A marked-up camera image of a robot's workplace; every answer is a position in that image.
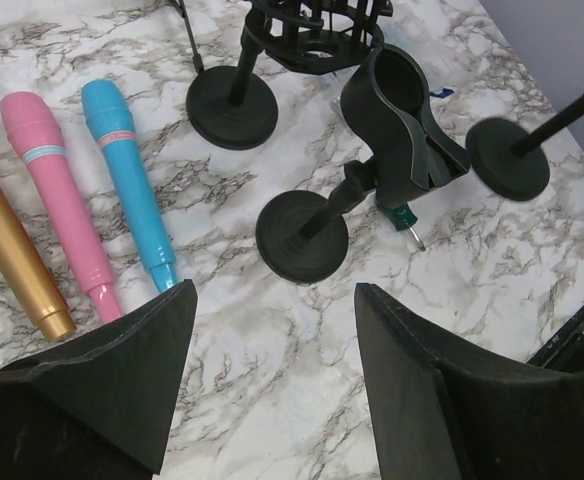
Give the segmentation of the black stand holding beige microphone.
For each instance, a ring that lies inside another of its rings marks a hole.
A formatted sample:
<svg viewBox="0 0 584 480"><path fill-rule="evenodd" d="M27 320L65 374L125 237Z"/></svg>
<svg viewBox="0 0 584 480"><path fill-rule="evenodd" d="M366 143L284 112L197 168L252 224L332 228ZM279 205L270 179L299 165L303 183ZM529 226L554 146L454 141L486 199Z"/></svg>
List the black stand holding beige microphone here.
<svg viewBox="0 0 584 480"><path fill-rule="evenodd" d="M584 116L584 92L532 132L518 123L490 117L475 124L465 140L472 168L491 191L515 202L538 197L550 180L541 144Z"/></svg>

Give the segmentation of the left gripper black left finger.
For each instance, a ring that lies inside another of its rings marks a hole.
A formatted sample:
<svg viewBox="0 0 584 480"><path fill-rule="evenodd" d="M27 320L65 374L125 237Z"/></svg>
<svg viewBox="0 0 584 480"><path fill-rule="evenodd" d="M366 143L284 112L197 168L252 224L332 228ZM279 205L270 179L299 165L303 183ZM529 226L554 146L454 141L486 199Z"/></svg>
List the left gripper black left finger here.
<svg viewBox="0 0 584 480"><path fill-rule="evenodd" d="M185 280L0 369L0 479L160 473L197 307Z"/></svg>

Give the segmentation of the black stand holding teal microphone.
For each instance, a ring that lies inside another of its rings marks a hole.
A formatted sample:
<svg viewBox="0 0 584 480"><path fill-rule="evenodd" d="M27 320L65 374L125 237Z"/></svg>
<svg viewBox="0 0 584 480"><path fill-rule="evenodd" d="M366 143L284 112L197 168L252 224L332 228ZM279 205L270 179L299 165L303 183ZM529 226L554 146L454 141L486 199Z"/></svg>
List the black stand holding teal microphone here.
<svg viewBox="0 0 584 480"><path fill-rule="evenodd" d="M349 237L344 214L373 194L377 204L396 208L465 175L468 152L436 122L430 97L399 86L379 85L388 76L379 58L404 60L401 50L376 48L346 82L340 95L349 128L371 149L371 157L344 167L344 178L328 197L290 190L271 199L256 224L259 253L280 277L314 283L342 264Z"/></svg>

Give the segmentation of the black tripod shock mount stand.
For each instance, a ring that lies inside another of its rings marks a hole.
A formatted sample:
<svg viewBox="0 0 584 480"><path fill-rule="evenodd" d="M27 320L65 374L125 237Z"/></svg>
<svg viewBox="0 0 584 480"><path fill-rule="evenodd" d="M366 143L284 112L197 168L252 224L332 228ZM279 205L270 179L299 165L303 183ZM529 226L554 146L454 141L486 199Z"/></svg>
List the black tripod shock mount stand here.
<svg viewBox="0 0 584 480"><path fill-rule="evenodd" d="M185 6L184 0L170 0L170 4L177 10L179 16L183 19L185 29L187 32L189 44L192 50L192 60L195 71L197 74L201 74L204 71L204 65L202 57L198 51L197 44L194 38L193 30L189 20L187 8Z"/></svg>

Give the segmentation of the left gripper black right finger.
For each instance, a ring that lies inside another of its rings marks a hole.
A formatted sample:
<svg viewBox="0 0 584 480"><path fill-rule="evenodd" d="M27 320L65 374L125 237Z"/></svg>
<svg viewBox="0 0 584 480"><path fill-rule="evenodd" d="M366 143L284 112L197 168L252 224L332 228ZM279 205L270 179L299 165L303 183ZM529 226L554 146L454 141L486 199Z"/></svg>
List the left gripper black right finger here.
<svg viewBox="0 0 584 480"><path fill-rule="evenodd" d="M356 327L385 479L584 479L584 371L486 350L360 283Z"/></svg>

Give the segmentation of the gold microphone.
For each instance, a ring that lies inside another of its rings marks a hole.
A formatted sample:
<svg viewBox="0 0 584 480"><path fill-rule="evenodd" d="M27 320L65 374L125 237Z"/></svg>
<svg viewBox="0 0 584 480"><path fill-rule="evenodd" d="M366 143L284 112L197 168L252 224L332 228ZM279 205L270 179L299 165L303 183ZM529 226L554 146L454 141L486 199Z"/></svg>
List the gold microphone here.
<svg viewBox="0 0 584 480"><path fill-rule="evenodd" d="M76 331L67 302L0 188L0 272L46 341Z"/></svg>

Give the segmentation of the teal microphone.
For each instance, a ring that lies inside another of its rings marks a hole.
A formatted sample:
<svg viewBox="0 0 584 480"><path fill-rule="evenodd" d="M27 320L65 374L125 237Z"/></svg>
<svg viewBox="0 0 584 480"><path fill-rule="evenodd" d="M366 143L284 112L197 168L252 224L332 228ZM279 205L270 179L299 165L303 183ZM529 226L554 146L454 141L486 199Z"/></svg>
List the teal microphone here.
<svg viewBox="0 0 584 480"><path fill-rule="evenodd" d="M176 258L143 165L133 115L117 85L88 82L81 91L86 125L105 159L144 270L158 291L178 283Z"/></svg>

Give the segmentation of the pink microphone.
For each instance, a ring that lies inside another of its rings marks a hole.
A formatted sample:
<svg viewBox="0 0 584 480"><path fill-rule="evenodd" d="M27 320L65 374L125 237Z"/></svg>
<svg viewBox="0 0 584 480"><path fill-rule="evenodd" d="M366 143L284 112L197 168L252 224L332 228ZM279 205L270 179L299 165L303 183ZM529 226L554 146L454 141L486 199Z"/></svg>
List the pink microphone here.
<svg viewBox="0 0 584 480"><path fill-rule="evenodd" d="M69 166L61 127L45 101L15 92L0 102L7 139L24 162L71 270L104 323L123 315L115 277Z"/></svg>

